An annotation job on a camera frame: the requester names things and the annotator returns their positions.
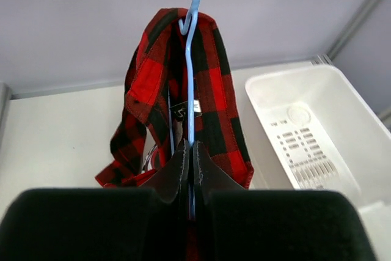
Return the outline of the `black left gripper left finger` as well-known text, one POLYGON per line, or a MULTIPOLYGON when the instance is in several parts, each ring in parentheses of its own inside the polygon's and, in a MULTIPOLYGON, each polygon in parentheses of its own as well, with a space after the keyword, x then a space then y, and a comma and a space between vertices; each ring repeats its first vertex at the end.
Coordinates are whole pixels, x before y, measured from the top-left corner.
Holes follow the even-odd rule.
POLYGON ((139 187, 30 189, 1 222, 2 260, 183 260, 189 144, 139 187))

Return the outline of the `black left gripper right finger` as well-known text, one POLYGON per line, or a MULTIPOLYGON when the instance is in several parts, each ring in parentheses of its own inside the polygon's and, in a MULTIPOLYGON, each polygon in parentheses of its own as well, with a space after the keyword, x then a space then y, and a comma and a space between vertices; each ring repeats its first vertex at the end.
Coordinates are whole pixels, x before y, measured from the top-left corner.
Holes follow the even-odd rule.
POLYGON ((200 260, 375 260, 350 201, 334 191, 246 190, 192 148, 200 260))

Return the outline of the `red black plaid shirt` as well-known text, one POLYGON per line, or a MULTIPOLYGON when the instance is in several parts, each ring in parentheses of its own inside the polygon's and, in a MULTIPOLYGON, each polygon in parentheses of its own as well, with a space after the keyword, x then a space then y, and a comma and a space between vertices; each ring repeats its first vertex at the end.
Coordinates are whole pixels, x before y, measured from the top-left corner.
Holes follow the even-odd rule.
POLYGON ((231 260, 245 247, 249 226, 239 217, 254 169, 217 25, 199 16, 189 69, 178 25, 185 15, 161 9, 145 28, 125 78, 114 159, 96 179, 143 200, 144 260, 231 260))

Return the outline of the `light blue wire hanger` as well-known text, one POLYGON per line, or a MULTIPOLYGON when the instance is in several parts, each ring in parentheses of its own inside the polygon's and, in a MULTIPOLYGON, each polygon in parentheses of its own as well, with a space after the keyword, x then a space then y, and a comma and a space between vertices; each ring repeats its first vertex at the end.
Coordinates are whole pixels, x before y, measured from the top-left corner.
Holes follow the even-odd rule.
POLYGON ((188 141, 190 147, 195 143, 195 114, 194 114, 194 71, 191 57, 191 45, 198 22, 201 0, 192 0, 184 19, 178 20, 181 35, 186 35, 185 61, 188 78, 188 141))

